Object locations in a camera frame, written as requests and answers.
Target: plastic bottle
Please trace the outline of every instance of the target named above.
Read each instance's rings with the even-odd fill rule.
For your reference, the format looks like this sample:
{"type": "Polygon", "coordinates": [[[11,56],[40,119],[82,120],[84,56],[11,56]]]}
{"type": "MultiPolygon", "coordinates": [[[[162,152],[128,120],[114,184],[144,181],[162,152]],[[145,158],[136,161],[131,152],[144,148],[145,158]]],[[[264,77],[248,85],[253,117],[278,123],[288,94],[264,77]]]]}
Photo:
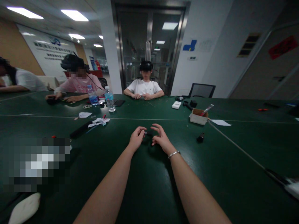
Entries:
{"type": "Polygon", "coordinates": [[[115,111],[115,105],[113,100],[113,93],[110,90],[109,86],[105,86],[105,98],[107,102],[107,107],[109,112],[115,111]]]}
{"type": "Polygon", "coordinates": [[[92,85],[87,85],[87,92],[89,95],[89,100],[90,100],[91,105],[93,105],[93,106],[99,105],[99,100],[97,98],[97,94],[93,90],[92,85]]]}

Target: fluorescent light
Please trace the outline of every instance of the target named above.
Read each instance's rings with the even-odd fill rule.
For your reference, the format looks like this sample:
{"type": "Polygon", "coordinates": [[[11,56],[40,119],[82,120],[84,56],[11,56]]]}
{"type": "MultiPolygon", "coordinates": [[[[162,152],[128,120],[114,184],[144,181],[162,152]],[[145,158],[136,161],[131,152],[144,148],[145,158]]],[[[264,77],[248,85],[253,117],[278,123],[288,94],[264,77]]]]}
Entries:
{"type": "Polygon", "coordinates": [[[77,10],[61,10],[61,11],[75,21],[88,21],[88,19],[77,10]]]}
{"type": "Polygon", "coordinates": [[[85,37],[79,35],[79,34],[69,34],[70,37],[76,38],[76,39],[85,39],[85,37]]]}
{"type": "Polygon", "coordinates": [[[168,22],[165,22],[163,24],[162,29],[163,30],[174,30],[177,27],[177,25],[178,25],[178,23],[168,23],[168,22]]]}
{"type": "Polygon", "coordinates": [[[25,33],[22,33],[23,35],[27,35],[27,36],[35,36],[34,34],[30,34],[30,33],[27,33],[27,32],[25,32],[25,33]]]}
{"type": "Polygon", "coordinates": [[[50,44],[49,42],[45,42],[45,41],[42,41],[42,40],[37,40],[36,42],[43,43],[43,44],[50,44]]]}
{"type": "Polygon", "coordinates": [[[22,14],[23,16],[26,16],[30,19],[44,19],[43,17],[30,12],[29,10],[25,9],[25,8],[19,8],[19,7],[7,7],[9,10],[12,10],[14,12],[17,12],[19,14],[22,14]]]}

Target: air vent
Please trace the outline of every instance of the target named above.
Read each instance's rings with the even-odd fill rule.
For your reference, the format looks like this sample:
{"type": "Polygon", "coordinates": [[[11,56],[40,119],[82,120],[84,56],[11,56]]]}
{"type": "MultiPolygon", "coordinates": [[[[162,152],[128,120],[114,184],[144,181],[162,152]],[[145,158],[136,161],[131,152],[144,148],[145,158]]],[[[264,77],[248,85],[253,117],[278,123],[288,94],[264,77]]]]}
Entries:
{"type": "Polygon", "coordinates": [[[247,58],[260,36],[261,33],[250,33],[237,57],[247,58]]]}

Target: blue logo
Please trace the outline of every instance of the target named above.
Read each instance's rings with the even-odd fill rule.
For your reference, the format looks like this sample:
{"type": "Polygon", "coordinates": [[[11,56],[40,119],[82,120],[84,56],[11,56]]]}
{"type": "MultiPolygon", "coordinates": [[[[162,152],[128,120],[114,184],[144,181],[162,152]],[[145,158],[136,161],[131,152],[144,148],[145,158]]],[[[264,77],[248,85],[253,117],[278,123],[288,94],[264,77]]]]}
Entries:
{"type": "Polygon", "coordinates": [[[60,46],[60,41],[56,37],[49,37],[52,44],[57,44],[60,46]]]}

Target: silver bracelet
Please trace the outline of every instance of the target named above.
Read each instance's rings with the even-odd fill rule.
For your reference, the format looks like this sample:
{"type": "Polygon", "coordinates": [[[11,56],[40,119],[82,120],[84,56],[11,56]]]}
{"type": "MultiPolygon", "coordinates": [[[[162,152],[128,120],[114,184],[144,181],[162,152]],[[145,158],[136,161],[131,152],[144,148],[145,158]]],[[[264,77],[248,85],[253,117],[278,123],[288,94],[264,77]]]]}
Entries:
{"type": "Polygon", "coordinates": [[[171,154],[168,156],[168,158],[170,159],[170,157],[172,157],[172,156],[173,156],[174,154],[176,154],[176,153],[181,154],[180,151],[175,151],[174,153],[171,153],[171,154]]]}

